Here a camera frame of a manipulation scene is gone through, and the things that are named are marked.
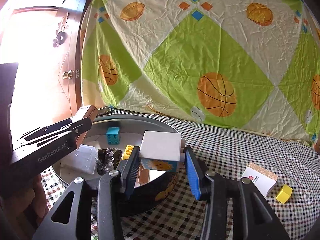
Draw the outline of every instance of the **metal screw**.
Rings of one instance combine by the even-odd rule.
[[[76,184],[79,184],[79,183],[81,183],[83,181],[83,178],[81,178],[81,177],[77,177],[77,178],[75,178],[75,180],[74,180],[74,182],[76,183]]]
[[[251,183],[251,180],[249,178],[242,178],[241,181],[244,184],[250,184]]]
[[[109,175],[111,177],[116,177],[116,176],[119,175],[119,171],[118,170],[112,170],[112,171],[109,172]]]
[[[207,171],[205,174],[207,174],[207,176],[209,176],[209,177],[213,177],[216,175],[216,173],[214,171]]]

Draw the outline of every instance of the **white box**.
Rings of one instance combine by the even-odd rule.
[[[261,194],[266,197],[276,184],[278,175],[250,162],[241,178],[249,178]]]
[[[145,169],[178,172],[184,159],[180,150],[180,133],[145,131],[139,158]]]
[[[145,131],[139,157],[178,162],[180,149],[180,133]]]

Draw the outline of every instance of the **blue lego brick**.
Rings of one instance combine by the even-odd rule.
[[[109,127],[106,134],[118,134],[120,132],[119,127]]]
[[[108,144],[119,144],[120,142],[120,128],[109,127],[106,133]]]

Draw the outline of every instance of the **door handle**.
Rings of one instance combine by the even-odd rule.
[[[63,79],[71,79],[72,78],[72,70],[69,70],[68,72],[63,72],[62,73],[62,78]]]

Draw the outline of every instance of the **blue gripper pad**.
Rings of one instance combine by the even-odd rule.
[[[184,165],[186,167],[191,192],[196,200],[206,200],[210,195],[207,188],[207,182],[209,181],[207,181],[208,179],[204,175],[208,169],[207,165],[205,165],[204,161],[196,158],[191,147],[186,147],[184,153],[186,154]]]
[[[185,167],[187,171],[187,177],[192,194],[195,196],[196,200],[200,199],[201,192],[199,187],[199,177],[196,172],[196,168],[191,160],[190,153],[186,151]]]
[[[133,193],[134,185],[139,172],[140,160],[139,160],[139,151],[138,146],[133,147],[133,150],[130,154],[130,157],[127,159],[127,162],[124,166],[124,169],[121,173],[121,188],[120,192],[124,193],[127,200]]]

